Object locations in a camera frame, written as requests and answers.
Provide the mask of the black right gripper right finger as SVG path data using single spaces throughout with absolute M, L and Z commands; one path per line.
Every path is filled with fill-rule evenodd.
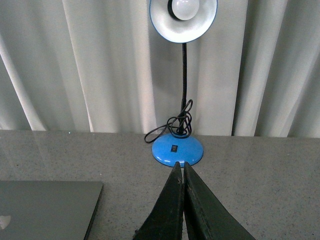
M 184 164 L 184 216 L 190 240 L 253 240 L 189 163 Z

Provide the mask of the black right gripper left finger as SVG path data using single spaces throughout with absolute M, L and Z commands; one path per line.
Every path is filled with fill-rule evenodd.
M 184 182 L 179 162 L 171 173 L 135 240 L 181 240 L 183 232 Z

